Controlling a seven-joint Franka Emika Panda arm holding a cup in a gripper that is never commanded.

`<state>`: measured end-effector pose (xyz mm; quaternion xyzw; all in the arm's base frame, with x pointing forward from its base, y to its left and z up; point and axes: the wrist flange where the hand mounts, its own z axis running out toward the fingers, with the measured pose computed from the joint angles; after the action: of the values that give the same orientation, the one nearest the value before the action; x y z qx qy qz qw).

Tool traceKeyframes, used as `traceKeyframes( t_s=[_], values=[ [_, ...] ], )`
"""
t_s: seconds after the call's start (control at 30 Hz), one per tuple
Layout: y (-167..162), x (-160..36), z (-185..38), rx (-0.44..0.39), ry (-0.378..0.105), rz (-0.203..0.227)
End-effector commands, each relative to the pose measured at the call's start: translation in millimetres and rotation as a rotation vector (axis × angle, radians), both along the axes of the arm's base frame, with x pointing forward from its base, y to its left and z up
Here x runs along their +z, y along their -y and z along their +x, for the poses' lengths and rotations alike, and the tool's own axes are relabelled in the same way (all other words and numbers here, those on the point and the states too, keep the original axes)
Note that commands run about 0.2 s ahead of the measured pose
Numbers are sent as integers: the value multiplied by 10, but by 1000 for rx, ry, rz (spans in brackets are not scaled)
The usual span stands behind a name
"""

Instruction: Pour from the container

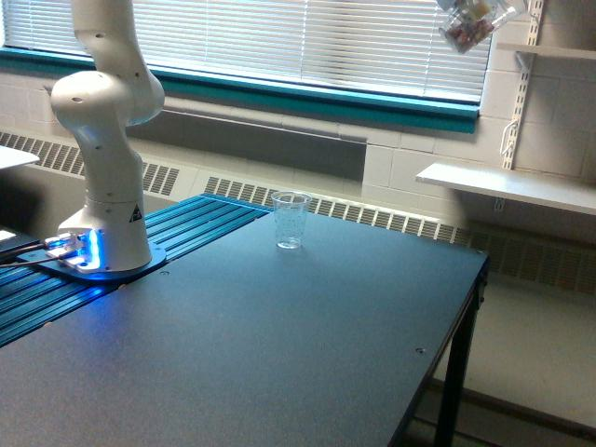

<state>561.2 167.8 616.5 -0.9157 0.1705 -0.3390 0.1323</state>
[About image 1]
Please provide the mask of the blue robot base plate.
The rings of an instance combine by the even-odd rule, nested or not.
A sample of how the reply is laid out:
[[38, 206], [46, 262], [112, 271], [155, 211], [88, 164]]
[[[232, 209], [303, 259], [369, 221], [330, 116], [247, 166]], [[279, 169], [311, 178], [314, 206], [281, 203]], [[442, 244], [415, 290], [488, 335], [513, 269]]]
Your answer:
[[166, 263], [166, 250], [162, 247], [157, 246], [155, 243], [150, 243], [149, 246], [152, 255], [152, 260], [142, 267], [126, 271], [81, 273], [58, 261], [50, 261], [48, 263], [36, 264], [35, 267], [39, 268], [41, 271], [45, 273], [56, 274], [65, 278], [73, 278], [74, 280], [83, 281], [87, 283], [129, 283], [137, 278], [141, 278], [153, 271], [156, 271], [159, 267], [163, 266]]

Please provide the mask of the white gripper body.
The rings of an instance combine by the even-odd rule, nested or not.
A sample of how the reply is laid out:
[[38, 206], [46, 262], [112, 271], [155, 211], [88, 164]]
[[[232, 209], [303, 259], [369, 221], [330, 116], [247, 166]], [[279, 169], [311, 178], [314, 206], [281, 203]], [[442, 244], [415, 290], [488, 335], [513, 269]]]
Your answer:
[[528, 10], [527, 0], [488, 0], [488, 20], [494, 27], [502, 27]]

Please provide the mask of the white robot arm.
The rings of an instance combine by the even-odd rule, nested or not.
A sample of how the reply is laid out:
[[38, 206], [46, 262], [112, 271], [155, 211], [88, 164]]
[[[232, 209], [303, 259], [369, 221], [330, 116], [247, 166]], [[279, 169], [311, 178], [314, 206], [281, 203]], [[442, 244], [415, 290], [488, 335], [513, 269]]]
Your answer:
[[47, 255], [84, 279], [126, 278], [166, 258], [148, 240], [142, 160], [126, 133], [161, 112], [165, 93], [142, 57], [130, 1], [74, 1], [72, 17], [95, 68], [58, 80], [50, 101], [79, 146], [85, 204], [60, 224], [69, 237]]

